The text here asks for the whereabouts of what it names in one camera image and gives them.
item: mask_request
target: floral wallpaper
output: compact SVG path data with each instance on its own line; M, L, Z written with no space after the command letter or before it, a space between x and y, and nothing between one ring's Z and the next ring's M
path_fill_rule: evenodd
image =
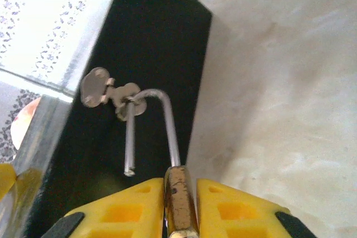
M56 66L61 65L64 40L71 37L71 30L79 20L78 16L90 6L90 3L91 0L63 0L61 12L53 21L53 27L48 31L47 41L42 45L33 64L31 63L32 67L28 73L30 77L36 81L38 79L50 80L51 73ZM11 47L12 40L16 35L16 27L21 20L21 12L25 5L26 0L0 0L0 72L2 67L5 67L3 58L6 57L8 48ZM8 105L12 108L3 110L0 107L0 112L3 115L2 118L0 117L2 120L0 121L0 163L11 162L16 155L10 135L13 120L22 108L39 97L39 94L34 93L34 90L28 87L19 89L18 86L14 86L13 91L17 95L17 99L13 104Z

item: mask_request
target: yellow plastic block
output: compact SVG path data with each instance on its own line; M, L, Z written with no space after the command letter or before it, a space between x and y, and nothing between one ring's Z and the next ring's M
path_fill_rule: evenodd
M200 238L291 238L275 217L287 208L223 184L197 181Z
M16 173L11 164L0 164L0 200L16 181Z
M70 238L161 238L163 179L153 178L70 211L85 218Z

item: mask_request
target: screw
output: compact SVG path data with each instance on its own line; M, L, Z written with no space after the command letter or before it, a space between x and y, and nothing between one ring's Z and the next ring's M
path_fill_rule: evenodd
M88 106L91 106L93 104L93 96L87 96L85 99L84 99L84 103Z
M115 79L114 79L114 78L109 78L109 79L107 80L106 85L107 85L107 86L114 86L114 82L115 82Z
M103 78L105 74L105 71L103 69L98 69L97 71L95 71L95 76L99 77L99 78Z

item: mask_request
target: metal rod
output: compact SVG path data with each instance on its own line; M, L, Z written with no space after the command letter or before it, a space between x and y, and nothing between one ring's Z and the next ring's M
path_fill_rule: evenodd
M131 98L132 102L137 102L147 97L154 97L161 100L163 107L163 114L165 116L166 132L168 139L168 149L170 150L171 166L176 167L181 165L179 147L177 145L175 122L173 120L173 113L170 98L168 95L158 89L147 89L139 92Z
M127 131L125 144L124 174L128 177L135 175L135 104L127 104Z

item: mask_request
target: yellow handle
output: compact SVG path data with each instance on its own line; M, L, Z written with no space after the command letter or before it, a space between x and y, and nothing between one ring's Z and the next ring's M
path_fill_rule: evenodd
M0 201L15 183L16 173L11 164L0 164Z

